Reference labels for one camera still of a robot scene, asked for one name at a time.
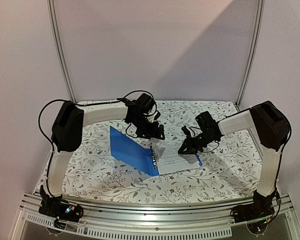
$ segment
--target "paper sheet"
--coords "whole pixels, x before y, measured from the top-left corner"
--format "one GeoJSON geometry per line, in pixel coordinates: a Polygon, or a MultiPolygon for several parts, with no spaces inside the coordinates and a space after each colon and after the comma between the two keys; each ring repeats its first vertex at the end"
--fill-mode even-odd
{"type": "Polygon", "coordinates": [[[160,175],[200,168],[200,163],[195,155],[179,155],[179,148],[180,145],[155,148],[160,175]]]}

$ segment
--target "blue plastic folder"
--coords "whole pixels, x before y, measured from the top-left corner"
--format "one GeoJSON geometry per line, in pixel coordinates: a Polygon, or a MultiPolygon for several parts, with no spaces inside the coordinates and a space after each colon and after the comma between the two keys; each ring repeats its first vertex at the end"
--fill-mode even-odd
{"type": "Polygon", "coordinates": [[[155,169],[153,165],[151,149],[140,146],[112,126],[110,127],[110,148],[114,158],[150,176],[159,176],[158,169],[155,169]]]}

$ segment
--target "black cable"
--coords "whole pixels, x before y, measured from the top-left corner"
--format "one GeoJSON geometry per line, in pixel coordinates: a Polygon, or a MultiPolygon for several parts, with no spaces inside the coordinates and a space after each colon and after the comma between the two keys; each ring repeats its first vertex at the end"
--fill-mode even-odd
{"type": "Polygon", "coordinates": [[[52,161],[52,158],[54,156],[54,152],[55,152],[55,146],[52,142],[52,140],[44,133],[44,131],[42,130],[42,127],[41,127],[41,115],[42,113],[44,112],[44,110],[51,104],[55,103],[55,102],[64,102],[64,103],[71,103],[71,104],[74,104],[76,106],[79,106],[79,107],[88,107],[88,106],[96,106],[96,105],[104,105],[104,104],[115,104],[115,103],[119,103],[120,100],[115,100],[115,101],[107,101],[107,102],[96,102],[96,103],[89,103],[89,104],[78,104],[78,103],[73,103],[71,102],[70,100],[64,100],[64,99],[55,99],[55,100],[52,100],[50,102],[48,102],[46,105],[44,105],[44,107],[41,109],[40,113],[39,113],[39,116],[38,116],[38,127],[39,127],[39,130],[40,132],[42,133],[42,135],[49,141],[49,143],[51,144],[51,148],[52,148],[52,151],[51,151],[51,156],[50,156],[50,159],[48,161],[48,167],[47,167],[47,171],[46,171],[46,189],[48,191],[48,193],[51,195],[51,197],[55,198],[55,196],[52,195],[52,193],[50,192],[50,189],[49,189],[49,184],[48,184],[48,179],[49,179],[49,170],[50,170],[50,165],[51,165],[51,161],[52,161]]]}
{"type": "Polygon", "coordinates": [[[195,131],[191,127],[189,127],[189,129],[191,130],[191,132],[193,133],[193,136],[195,137],[196,136],[195,131]]]}
{"type": "Polygon", "coordinates": [[[203,151],[204,154],[208,154],[208,153],[211,153],[212,151],[216,150],[219,146],[220,146],[220,143],[215,141],[215,143],[218,144],[218,146],[216,146],[214,149],[210,150],[210,151],[203,151]]]}
{"type": "MultiPolygon", "coordinates": [[[[278,181],[278,176],[279,176],[279,171],[280,171],[280,166],[281,166],[281,161],[282,161],[282,156],[283,156],[284,148],[286,147],[286,145],[289,142],[289,140],[291,138],[291,135],[292,135],[292,126],[291,126],[289,120],[287,119],[287,117],[278,108],[276,108],[273,105],[269,105],[269,106],[272,109],[278,111],[282,115],[282,117],[284,118],[284,120],[287,122],[288,128],[289,128],[289,136],[286,138],[286,140],[285,140],[285,142],[284,142],[284,144],[283,144],[283,146],[281,148],[281,151],[280,151],[280,158],[279,158],[278,170],[276,172],[276,176],[275,176],[275,180],[274,180],[275,181],[274,182],[274,187],[275,187],[275,191],[276,191],[276,196],[275,197],[276,197],[276,201],[278,203],[279,199],[280,199],[280,194],[279,194],[279,192],[277,190],[277,181],[278,181]]],[[[280,203],[278,204],[278,210],[277,210],[275,216],[271,217],[270,220],[266,222],[267,225],[269,225],[270,223],[272,223],[275,220],[275,218],[279,215],[280,208],[281,208],[281,200],[280,200],[280,203]]]]}
{"type": "Polygon", "coordinates": [[[279,204],[279,207],[278,207],[278,210],[276,211],[275,216],[271,219],[271,221],[269,221],[269,222],[267,223],[267,225],[269,225],[270,223],[272,223],[272,222],[275,220],[275,218],[279,215],[280,208],[281,208],[281,204],[279,204]]]}
{"type": "Polygon", "coordinates": [[[152,93],[149,92],[149,91],[146,91],[146,90],[134,90],[134,91],[131,91],[131,92],[129,92],[128,94],[126,94],[126,95],[123,97],[123,99],[125,99],[126,97],[128,97],[129,95],[134,94],[134,93],[147,93],[147,94],[149,94],[149,95],[151,96],[151,98],[152,98],[153,100],[155,99],[154,96],[152,95],[152,93]]]}
{"type": "Polygon", "coordinates": [[[199,127],[196,127],[196,126],[190,126],[189,128],[191,128],[191,129],[199,129],[199,130],[201,130],[201,128],[199,128],[199,127]]]}
{"type": "MultiPolygon", "coordinates": [[[[128,97],[129,95],[134,94],[134,93],[146,93],[146,94],[149,94],[153,100],[155,100],[155,98],[154,98],[154,96],[152,95],[152,93],[149,92],[149,91],[146,91],[146,90],[134,90],[134,91],[129,92],[128,94],[126,94],[126,95],[125,95],[124,97],[122,97],[122,98],[125,99],[126,97],[128,97]]],[[[147,114],[147,115],[146,115],[147,117],[151,117],[151,116],[157,114],[158,106],[157,106],[157,103],[156,103],[156,102],[154,102],[154,106],[155,106],[154,112],[151,113],[151,114],[147,114]]]]}
{"type": "Polygon", "coordinates": [[[138,137],[137,136],[132,136],[128,133],[128,129],[131,127],[131,122],[129,123],[128,127],[125,129],[125,134],[127,134],[129,137],[131,138],[134,138],[134,139],[137,139],[138,137]]]}

